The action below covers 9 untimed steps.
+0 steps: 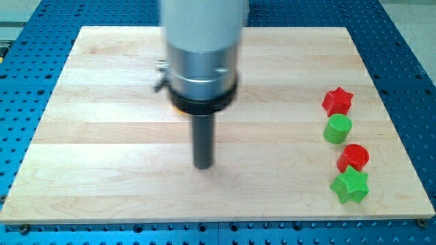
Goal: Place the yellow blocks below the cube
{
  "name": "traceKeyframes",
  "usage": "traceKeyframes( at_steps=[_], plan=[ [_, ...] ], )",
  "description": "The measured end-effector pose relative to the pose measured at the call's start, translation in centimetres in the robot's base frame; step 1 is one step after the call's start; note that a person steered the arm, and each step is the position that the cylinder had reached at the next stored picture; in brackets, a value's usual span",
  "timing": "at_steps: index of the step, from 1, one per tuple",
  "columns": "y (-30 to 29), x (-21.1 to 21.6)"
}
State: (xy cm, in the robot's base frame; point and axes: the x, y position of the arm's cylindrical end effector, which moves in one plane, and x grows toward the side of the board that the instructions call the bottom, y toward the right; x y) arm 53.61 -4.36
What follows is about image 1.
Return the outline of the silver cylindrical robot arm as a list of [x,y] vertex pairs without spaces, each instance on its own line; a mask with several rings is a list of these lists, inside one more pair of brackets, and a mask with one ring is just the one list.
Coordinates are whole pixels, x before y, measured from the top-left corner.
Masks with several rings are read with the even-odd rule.
[[231,104],[238,86],[237,56],[246,0],[161,0],[166,44],[163,83],[171,102],[192,115]]

